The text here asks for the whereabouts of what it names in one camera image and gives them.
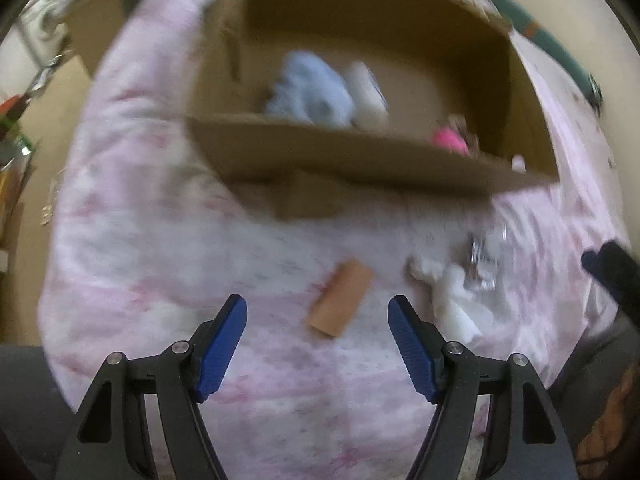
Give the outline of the person's right hand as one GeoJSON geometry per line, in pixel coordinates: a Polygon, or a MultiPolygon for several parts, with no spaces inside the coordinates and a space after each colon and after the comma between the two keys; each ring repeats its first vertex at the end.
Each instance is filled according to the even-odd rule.
{"type": "Polygon", "coordinates": [[[632,387],[638,381],[639,365],[631,365],[608,395],[602,415],[579,442],[576,465],[580,478],[599,479],[604,474],[610,461],[608,456],[620,445],[627,429],[625,403],[630,400],[632,387]]]}

